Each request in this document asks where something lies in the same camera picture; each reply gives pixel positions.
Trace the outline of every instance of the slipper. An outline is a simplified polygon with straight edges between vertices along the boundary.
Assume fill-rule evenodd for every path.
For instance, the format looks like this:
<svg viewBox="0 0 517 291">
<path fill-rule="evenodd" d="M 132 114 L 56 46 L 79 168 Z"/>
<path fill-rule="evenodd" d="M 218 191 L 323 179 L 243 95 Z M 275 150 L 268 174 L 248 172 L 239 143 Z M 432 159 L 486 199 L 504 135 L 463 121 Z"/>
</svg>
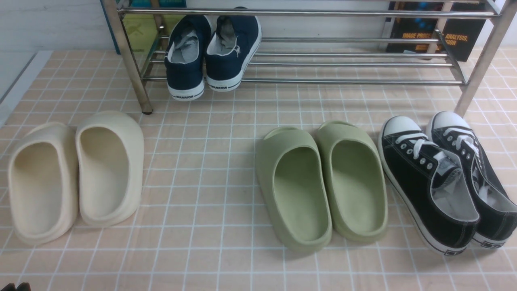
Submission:
<svg viewBox="0 0 517 291">
<path fill-rule="evenodd" d="M 312 136 L 280 127 L 257 145 L 255 167 L 269 217 L 280 241 L 297 252 L 315 252 L 332 235 L 320 154 Z"/>
<path fill-rule="evenodd" d="M 50 122 L 23 137 L 9 161 L 9 201 L 14 231 L 26 244 L 57 239 L 78 213 L 73 130 Z"/>
<path fill-rule="evenodd" d="M 357 127 L 329 121 L 316 132 L 334 228 L 361 242 L 380 239 L 388 221 L 386 184 L 370 136 Z"/>
<path fill-rule="evenodd" d="M 78 126 L 75 142 L 83 220 L 106 227 L 130 217 L 142 194 L 144 136 L 138 123 L 121 112 L 99 112 Z"/>
</svg>

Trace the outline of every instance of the shoe rack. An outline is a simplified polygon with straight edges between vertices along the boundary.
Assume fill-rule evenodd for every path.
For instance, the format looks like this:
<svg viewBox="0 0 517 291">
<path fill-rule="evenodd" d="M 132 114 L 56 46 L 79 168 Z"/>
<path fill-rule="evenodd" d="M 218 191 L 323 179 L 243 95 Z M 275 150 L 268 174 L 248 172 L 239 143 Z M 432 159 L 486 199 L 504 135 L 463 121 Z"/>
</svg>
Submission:
<svg viewBox="0 0 517 291">
<path fill-rule="evenodd" d="M 307 79 L 307 78 L 244 78 L 243 82 L 254 83 L 277 83 L 277 84 L 350 84 L 350 85 L 433 85 L 433 86 L 459 86 L 462 95 L 456 104 L 455 112 L 461 116 L 467 111 L 470 102 L 490 66 L 497 49 L 499 48 L 507 30 L 510 26 L 515 13 L 517 12 L 517 0 L 506 0 L 502 7 L 498 7 L 493 0 L 413 0 L 413 2 L 470 2 L 486 3 L 486 11 L 450 11 L 451 5 L 444 4 L 442 11 L 387 11 L 387 10 L 278 10 L 278 9 L 216 9 L 216 8 L 160 8 L 159 0 L 151 0 L 150 8 L 117 8 L 114 0 L 102 0 L 108 21 L 112 27 L 115 40 L 120 49 L 120 54 L 126 65 L 126 69 L 136 92 L 136 97 L 142 108 L 142 113 L 151 114 L 153 108 L 149 101 L 145 86 L 147 82 L 166 81 L 166 76 L 153 76 L 151 71 L 155 65 L 163 65 L 163 60 L 159 57 L 165 55 L 168 44 L 168 35 L 165 35 L 164 14 L 201 14 L 201 15 L 250 15 L 250 16 L 278 16 L 278 17 L 398 17 L 398 18 L 431 18 L 438 19 L 433 37 L 429 39 L 392 39 L 392 38 L 300 38 L 282 37 L 268 38 L 263 37 L 262 42 L 318 42 L 318 43 L 428 43 L 430 48 L 427 53 L 277 53 L 259 50 L 256 56 L 282 57 L 317 57 L 329 58 L 329 62 L 251 62 L 249 66 L 277 66 L 277 67 L 393 67 L 393 68 L 426 68 L 426 69 L 450 69 L 454 79 L 450 80 L 423 80 L 423 79 Z M 154 15 L 158 33 L 150 50 L 143 68 L 140 70 L 134 57 L 131 45 L 128 40 L 126 28 L 122 22 L 125 14 L 152 14 Z M 492 31 L 486 41 L 485 46 L 477 60 L 474 70 L 470 76 L 463 74 L 462 69 L 450 53 L 449 47 L 445 43 L 442 30 L 447 19 L 487 19 L 493 23 Z M 444 49 L 441 53 L 435 53 L 437 45 Z M 399 62 L 331 62 L 332 57 L 339 58 L 393 58 Z M 411 62 L 411 59 L 441 59 L 443 62 Z"/>
</svg>

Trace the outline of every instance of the black canvas sneaker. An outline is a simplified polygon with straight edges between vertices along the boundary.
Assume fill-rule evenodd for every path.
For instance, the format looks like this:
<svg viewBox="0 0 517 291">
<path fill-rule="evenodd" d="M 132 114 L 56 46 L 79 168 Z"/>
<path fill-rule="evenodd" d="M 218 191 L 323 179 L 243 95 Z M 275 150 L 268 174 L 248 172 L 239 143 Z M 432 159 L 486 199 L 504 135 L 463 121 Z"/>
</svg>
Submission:
<svg viewBox="0 0 517 291">
<path fill-rule="evenodd" d="M 427 126 L 432 141 L 459 156 L 468 190 L 481 221 L 473 242 L 501 247 L 517 226 L 517 206 L 508 198 L 470 126 L 454 112 L 437 113 Z"/>
<path fill-rule="evenodd" d="M 459 158 L 429 141 L 410 118 L 384 123 L 378 150 L 386 176 L 406 203 L 424 243 L 433 251 L 462 253 L 476 232 L 479 214 Z"/>
</svg>

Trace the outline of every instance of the tiled floor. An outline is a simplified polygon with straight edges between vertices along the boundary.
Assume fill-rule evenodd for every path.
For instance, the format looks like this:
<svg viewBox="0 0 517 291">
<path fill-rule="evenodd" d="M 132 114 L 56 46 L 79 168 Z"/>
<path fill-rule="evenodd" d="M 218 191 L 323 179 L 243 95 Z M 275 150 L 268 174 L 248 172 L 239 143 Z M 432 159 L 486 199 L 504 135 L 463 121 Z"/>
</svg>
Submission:
<svg viewBox="0 0 517 291">
<path fill-rule="evenodd" d="M 466 66 L 473 66 L 474 57 Z M 258 77 L 287 69 L 251 69 Z M 436 69 L 298 69 L 299 77 L 449 78 Z M 500 179 L 517 200 L 517 49 L 500 50 L 466 115 Z M 517 235 L 497 251 L 470 248 L 453 258 L 420 241 L 391 186 L 389 229 L 360 245 L 334 233 L 324 250 L 301 256 L 275 237 L 253 170 L 255 142 L 279 125 L 313 130 L 347 120 L 371 133 L 395 114 L 426 124 L 452 110 L 458 88 L 276 86 L 242 84 L 190 103 L 148 87 L 155 113 L 140 114 L 119 56 L 55 52 L 0 128 L 0 286 L 28 281 L 33 290 L 511 290 L 517 284 Z M 145 135 L 142 203 L 117 226 L 80 219 L 61 238 L 33 248 L 13 234 L 7 162 L 35 126 L 76 126 L 100 110 L 121 110 Z"/>
</svg>

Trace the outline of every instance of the sneaker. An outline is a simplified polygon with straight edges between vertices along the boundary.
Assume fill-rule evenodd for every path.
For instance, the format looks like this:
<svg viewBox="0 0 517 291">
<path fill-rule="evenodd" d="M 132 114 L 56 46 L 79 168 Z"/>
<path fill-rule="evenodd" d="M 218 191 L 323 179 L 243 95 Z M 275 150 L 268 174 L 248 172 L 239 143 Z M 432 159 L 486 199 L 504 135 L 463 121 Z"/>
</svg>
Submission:
<svg viewBox="0 0 517 291">
<path fill-rule="evenodd" d="M 488 249 L 501 247 L 517 226 L 517 206 L 508 198 L 476 134 L 463 118 L 447 111 L 431 119 L 427 133 L 461 160 L 468 190 L 481 216 L 473 242 Z"/>
<path fill-rule="evenodd" d="M 479 214 L 457 165 L 459 158 L 429 141 L 410 118 L 383 125 L 378 150 L 386 176 L 415 220 L 424 243 L 446 256 L 462 253 Z"/>
<path fill-rule="evenodd" d="M 257 17 L 220 16 L 205 54 L 206 81 L 210 88 L 218 92 L 236 89 L 261 39 L 262 28 Z"/>
<path fill-rule="evenodd" d="M 172 29 L 165 68 L 174 100 L 190 101 L 203 95 L 203 52 L 211 35 L 212 24 L 205 16 L 187 15 Z"/>
</svg>

